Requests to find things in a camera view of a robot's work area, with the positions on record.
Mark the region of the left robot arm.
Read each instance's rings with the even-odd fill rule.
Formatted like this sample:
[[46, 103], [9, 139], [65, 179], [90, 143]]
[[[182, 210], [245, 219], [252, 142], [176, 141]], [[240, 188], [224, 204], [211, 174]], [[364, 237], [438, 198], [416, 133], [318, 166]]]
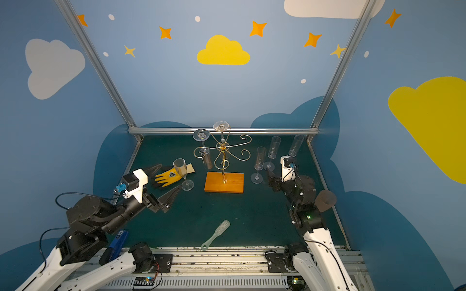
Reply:
[[147, 184], [169, 186], [181, 178], [174, 167], [157, 164], [124, 175], [114, 190], [116, 204], [107, 198], [84, 194], [66, 211], [69, 225], [65, 234], [18, 290], [55, 291], [60, 288], [69, 275], [108, 246], [108, 235], [117, 234], [145, 209], [168, 212], [181, 190], [177, 186], [157, 198], [148, 192]]

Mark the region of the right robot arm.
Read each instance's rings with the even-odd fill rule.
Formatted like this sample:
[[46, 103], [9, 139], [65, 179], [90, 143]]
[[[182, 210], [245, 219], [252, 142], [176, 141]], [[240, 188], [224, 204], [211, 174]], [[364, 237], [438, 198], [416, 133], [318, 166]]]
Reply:
[[268, 184], [275, 192], [285, 194], [291, 222], [303, 236], [303, 243], [287, 246], [291, 268], [311, 291], [356, 291], [322, 218], [322, 213], [336, 204], [336, 195], [329, 190], [317, 192], [312, 178], [293, 178], [291, 173], [285, 178], [272, 175]]

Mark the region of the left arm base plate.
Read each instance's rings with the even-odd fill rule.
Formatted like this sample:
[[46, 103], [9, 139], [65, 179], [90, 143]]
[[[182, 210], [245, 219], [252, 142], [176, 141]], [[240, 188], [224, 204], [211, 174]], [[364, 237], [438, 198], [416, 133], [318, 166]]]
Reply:
[[173, 254], [162, 253], [162, 254], [153, 254], [152, 267], [149, 271], [151, 274], [162, 273], [168, 274], [171, 271]]

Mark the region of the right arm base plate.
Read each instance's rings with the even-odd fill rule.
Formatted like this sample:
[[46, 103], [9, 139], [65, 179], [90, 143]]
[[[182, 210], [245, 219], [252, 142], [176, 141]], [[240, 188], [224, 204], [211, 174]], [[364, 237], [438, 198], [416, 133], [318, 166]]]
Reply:
[[292, 266], [290, 257], [284, 253], [265, 253], [269, 273], [294, 273], [296, 269]]

